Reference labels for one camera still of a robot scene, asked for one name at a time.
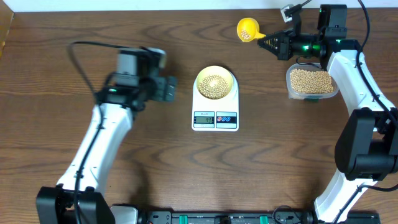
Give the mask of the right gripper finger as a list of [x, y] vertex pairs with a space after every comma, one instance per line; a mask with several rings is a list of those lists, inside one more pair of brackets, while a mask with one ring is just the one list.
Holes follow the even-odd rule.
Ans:
[[258, 42], [257, 44], [260, 48], [269, 51], [276, 57], [279, 56], [279, 44], [277, 42]]
[[266, 34], [265, 37], [257, 40], [258, 44], [277, 44], [279, 39], [279, 32]]

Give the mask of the yellow plastic bowl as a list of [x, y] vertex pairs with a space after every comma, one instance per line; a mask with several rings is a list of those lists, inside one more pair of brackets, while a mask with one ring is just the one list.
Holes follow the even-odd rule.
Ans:
[[231, 92], [231, 90], [233, 88], [233, 76], [232, 76], [231, 72], [221, 66], [216, 66], [216, 65], [206, 67], [198, 74], [197, 80], [196, 80], [197, 90], [198, 90], [198, 86], [199, 86], [199, 83], [201, 82], [201, 80], [209, 75], [220, 75], [223, 78], [227, 79], [227, 81], [229, 83], [229, 93]]

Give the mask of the yellow measuring scoop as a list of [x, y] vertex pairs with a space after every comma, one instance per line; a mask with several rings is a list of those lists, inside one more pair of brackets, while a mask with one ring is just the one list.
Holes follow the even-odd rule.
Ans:
[[[260, 39], [266, 36], [265, 34], [259, 32], [259, 24], [257, 20], [251, 17], [241, 19], [237, 24], [236, 30], [237, 30], [237, 35], [242, 42], [250, 42], [254, 39]], [[241, 37], [242, 30], [247, 30], [247, 32], [251, 35], [250, 40], [242, 39]]]

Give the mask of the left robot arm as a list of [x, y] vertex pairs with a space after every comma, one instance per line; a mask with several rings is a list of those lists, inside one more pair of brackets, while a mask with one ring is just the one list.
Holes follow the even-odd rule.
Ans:
[[36, 197], [40, 223], [145, 223], [133, 205], [109, 206], [104, 199], [109, 172], [135, 115], [147, 100], [171, 102], [175, 77], [138, 78], [132, 86], [105, 85], [96, 96], [91, 123], [72, 163], [55, 187]]

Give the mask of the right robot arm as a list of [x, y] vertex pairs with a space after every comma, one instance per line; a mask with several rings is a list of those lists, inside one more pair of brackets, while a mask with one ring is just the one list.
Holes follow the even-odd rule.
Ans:
[[336, 172], [301, 223], [343, 223], [366, 190], [397, 172], [397, 108], [371, 75], [364, 44], [347, 38], [344, 4], [320, 6], [316, 34], [301, 31], [301, 4], [281, 9], [289, 29], [265, 35], [257, 43], [279, 60], [315, 57], [340, 90], [349, 119], [335, 146]]

